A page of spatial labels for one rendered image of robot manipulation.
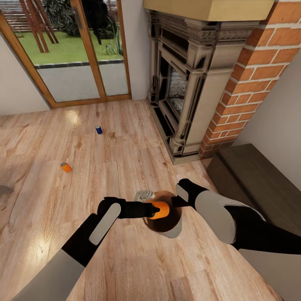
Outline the can of soda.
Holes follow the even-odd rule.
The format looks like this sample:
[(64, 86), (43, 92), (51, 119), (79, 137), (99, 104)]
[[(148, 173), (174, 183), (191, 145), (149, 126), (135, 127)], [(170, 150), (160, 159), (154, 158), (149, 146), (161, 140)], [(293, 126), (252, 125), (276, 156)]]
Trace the can of soda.
[(96, 130), (98, 134), (102, 134), (102, 129), (99, 125), (96, 126)]
[(67, 172), (69, 173), (71, 171), (71, 166), (68, 163), (62, 163), (61, 167)]
[(153, 213), (152, 214), (152, 217), (149, 217), (150, 219), (158, 219), (158, 218), (162, 218), (162, 217), (166, 217), (169, 212), (170, 212), (170, 207), (168, 205), (167, 202), (152, 202), (152, 206), (153, 207), (157, 207), (157, 208), (160, 208), (160, 212), (157, 212), (157, 213)]

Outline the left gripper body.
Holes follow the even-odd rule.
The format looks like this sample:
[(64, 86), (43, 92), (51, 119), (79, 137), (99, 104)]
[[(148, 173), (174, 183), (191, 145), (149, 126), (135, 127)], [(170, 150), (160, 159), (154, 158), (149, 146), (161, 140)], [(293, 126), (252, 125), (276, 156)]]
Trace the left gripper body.
[(132, 202), (133, 216), (130, 219), (152, 217), (152, 203)]

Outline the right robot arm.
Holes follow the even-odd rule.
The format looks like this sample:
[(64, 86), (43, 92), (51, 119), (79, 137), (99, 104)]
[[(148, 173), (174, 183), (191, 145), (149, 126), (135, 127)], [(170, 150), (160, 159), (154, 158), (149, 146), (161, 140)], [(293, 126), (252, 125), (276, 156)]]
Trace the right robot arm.
[(234, 246), (284, 301), (301, 301), (301, 236), (188, 179), (179, 181), (175, 191), (173, 208), (192, 206), (218, 239)]

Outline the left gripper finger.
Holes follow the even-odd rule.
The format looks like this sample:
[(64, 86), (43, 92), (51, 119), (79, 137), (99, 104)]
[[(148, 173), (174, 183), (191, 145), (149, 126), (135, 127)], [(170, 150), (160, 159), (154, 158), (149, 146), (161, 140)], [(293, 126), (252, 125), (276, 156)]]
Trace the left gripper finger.
[(157, 212), (160, 212), (160, 208), (152, 206), (152, 213), (157, 213)]

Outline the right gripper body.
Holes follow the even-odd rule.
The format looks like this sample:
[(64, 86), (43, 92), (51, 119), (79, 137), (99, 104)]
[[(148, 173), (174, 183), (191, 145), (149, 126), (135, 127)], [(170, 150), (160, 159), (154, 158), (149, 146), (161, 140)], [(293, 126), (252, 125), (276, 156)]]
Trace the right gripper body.
[(171, 200), (172, 200), (173, 208), (189, 206), (189, 204), (187, 202), (182, 202), (180, 199), (178, 199), (178, 196), (172, 197)]

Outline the trash can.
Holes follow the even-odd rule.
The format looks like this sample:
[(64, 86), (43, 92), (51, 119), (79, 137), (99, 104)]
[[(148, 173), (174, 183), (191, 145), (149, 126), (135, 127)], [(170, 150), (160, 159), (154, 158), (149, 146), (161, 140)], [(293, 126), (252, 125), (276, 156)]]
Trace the trash can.
[(146, 199), (144, 203), (152, 202), (167, 202), (170, 207), (170, 212), (166, 217), (158, 219), (150, 219), (149, 217), (143, 217), (144, 224), (148, 229), (155, 231), (167, 238), (173, 239), (178, 237), (182, 232), (182, 207), (173, 208), (171, 198), (174, 197), (174, 193), (170, 191), (158, 191), (155, 192), (154, 199)]

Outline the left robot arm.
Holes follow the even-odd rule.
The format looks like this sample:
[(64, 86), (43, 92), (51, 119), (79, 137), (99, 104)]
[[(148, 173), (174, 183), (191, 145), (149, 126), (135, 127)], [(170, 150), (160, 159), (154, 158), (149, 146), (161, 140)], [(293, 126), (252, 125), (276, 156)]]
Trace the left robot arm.
[(94, 253), (117, 219), (152, 217), (160, 208), (146, 199), (152, 191), (138, 191), (134, 202), (105, 197), (97, 215), (91, 214), (54, 258), (11, 301), (66, 301)]

